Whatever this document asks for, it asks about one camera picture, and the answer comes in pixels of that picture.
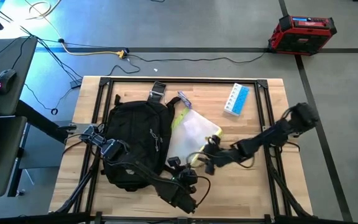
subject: black backpack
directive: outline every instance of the black backpack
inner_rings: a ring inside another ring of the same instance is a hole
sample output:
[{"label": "black backpack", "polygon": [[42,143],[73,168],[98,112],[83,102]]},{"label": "black backpack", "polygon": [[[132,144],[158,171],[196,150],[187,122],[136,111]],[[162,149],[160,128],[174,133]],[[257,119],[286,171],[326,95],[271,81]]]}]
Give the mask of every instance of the black backpack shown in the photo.
[{"label": "black backpack", "polygon": [[[116,95],[116,106],[109,113],[104,132],[106,139],[128,143],[131,157],[160,175],[164,170],[171,139],[174,104],[180,98],[174,97],[167,106],[156,101],[120,103],[120,98]],[[109,182],[121,189],[133,192],[149,185],[123,166],[110,166],[105,161],[103,166]]]}]

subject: backpack zipper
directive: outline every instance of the backpack zipper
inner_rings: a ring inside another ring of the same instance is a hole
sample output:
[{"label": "backpack zipper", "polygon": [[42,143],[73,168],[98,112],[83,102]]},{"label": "backpack zipper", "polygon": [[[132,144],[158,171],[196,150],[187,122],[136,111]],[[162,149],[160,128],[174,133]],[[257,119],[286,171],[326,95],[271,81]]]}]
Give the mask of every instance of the backpack zipper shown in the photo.
[{"label": "backpack zipper", "polygon": [[158,152],[160,149],[158,148],[158,139],[162,142],[162,138],[159,138],[157,135],[153,133],[153,129],[150,128],[150,134],[155,140],[155,150]]}]

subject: gray floor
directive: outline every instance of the gray floor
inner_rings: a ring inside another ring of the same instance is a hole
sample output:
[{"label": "gray floor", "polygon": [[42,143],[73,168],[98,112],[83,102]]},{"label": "gray floor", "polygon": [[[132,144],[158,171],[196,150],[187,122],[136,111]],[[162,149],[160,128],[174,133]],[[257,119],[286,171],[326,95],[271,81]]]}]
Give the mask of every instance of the gray floor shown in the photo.
[{"label": "gray floor", "polygon": [[[333,17],[338,33],[327,48],[358,47],[358,2],[351,0],[286,0],[288,12],[297,16]],[[7,1],[2,10],[26,15],[24,1]],[[48,17],[67,42],[127,47],[265,47],[281,17],[276,0],[115,0],[89,2],[62,1]],[[24,21],[34,34],[55,40],[53,29],[45,21]],[[0,38],[22,35],[14,28],[0,31]],[[113,55],[76,57],[57,54],[80,75],[107,75],[115,64],[131,70],[127,62]],[[260,54],[138,54],[145,58],[213,58],[226,56],[249,60]],[[305,70],[316,100],[334,161],[354,221],[358,222],[358,54],[318,54],[303,57]],[[142,71],[140,76],[247,77],[283,78],[291,105],[306,101],[295,59],[291,55],[266,54],[244,65],[218,62],[156,62],[132,59]],[[120,70],[113,75],[124,75]],[[69,89],[70,78],[47,53],[37,52],[27,84],[37,88],[39,100],[54,107]],[[26,89],[22,99],[46,117],[71,119],[78,90],[72,91],[52,116]],[[314,214],[322,218],[341,219],[333,187],[319,146],[316,131],[300,138],[301,158]],[[27,195],[0,198],[0,217],[46,213],[57,168],[31,170],[32,186],[23,176],[21,188]]]}]

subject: wooden table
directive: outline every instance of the wooden table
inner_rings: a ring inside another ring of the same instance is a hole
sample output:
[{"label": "wooden table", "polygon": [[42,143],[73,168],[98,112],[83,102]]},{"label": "wooden table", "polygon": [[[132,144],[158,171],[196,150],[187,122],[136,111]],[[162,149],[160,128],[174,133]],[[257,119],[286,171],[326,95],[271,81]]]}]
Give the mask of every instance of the wooden table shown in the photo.
[{"label": "wooden table", "polygon": [[[91,122],[100,78],[84,77],[73,117],[74,123]],[[267,81],[274,118],[278,120],[288,108],[283,80],[268,79]],[[114,107],[114,96],[116,94],[121,96],[122,102],[146,100],[151,88],[152,83],[114,82],[110,108]],[[169,101],[177,95],[177,91],[183,91],[192,102],[195,111],[222,128],[222,146],[227,147],[230,143],[239,139],[250,138],[260,133],[254,87],[250,86],[250,92],[240,117],[223,112],[231,88],[232,84],[169,83],[165,97]],[[105,99],[106,92],[104,91],[102,99]],[[183,103],[176,105],[177,115],[184,107]],[[101,103],[101,108],[104,108],[104,100]],[[99,123],[102,115],[103,110],[99,113]],[[266,112],[264,116],[265,120],[268,121]],[[77,138],[70,139],[67,146],[77,141]],[[64,155],[50,204],[51,211],[61,207],[77,186],[84,151],[85,144],[80,144]],[[282,161],[288,188],[303,208],[311,213],[308,189],[298,149],[286,145],[283,148]],[[96,184],[92,214],[103,212],[104,216],[118,217],[185,216],[194,218],[263,218],[264,214],[272,214],[263,150],[256,153],[255,165],[248,170],[233,163],[216,169],[214,176],[205,174],[203,168],[196,169],[196,172],[199,175],[207,176],[212,182],[212,187],[209,195],[194,214],[188,215],[179,208],[169,206],[157,196],[152,186],[136,192],[126,192],[110,184],[106,176],[100,174]],[[196,185],[197,193],[193,194],[192,197],[199,201],[206,192],[207,186],[207,182],[200,179]],[[276,188],[280,212],[283,213],[281,191],[278,187]],[[81,211],[85,210],[87,192],[88,189],[85,189]]]}]

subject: blue and white box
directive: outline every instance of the blue and white box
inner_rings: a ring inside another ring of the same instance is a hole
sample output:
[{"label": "blue and white box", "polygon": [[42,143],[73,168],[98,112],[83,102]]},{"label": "blue and white box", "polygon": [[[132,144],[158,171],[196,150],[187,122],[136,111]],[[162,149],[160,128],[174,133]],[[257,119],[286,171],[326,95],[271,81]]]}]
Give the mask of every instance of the blue and white box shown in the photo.
[{"label": "blue and white box", "polygon": [[229,99],[224,105],[224,110],[230,114],[240,116],[242,108],[246,103],[249,88],[235,83],[230,92]]}]

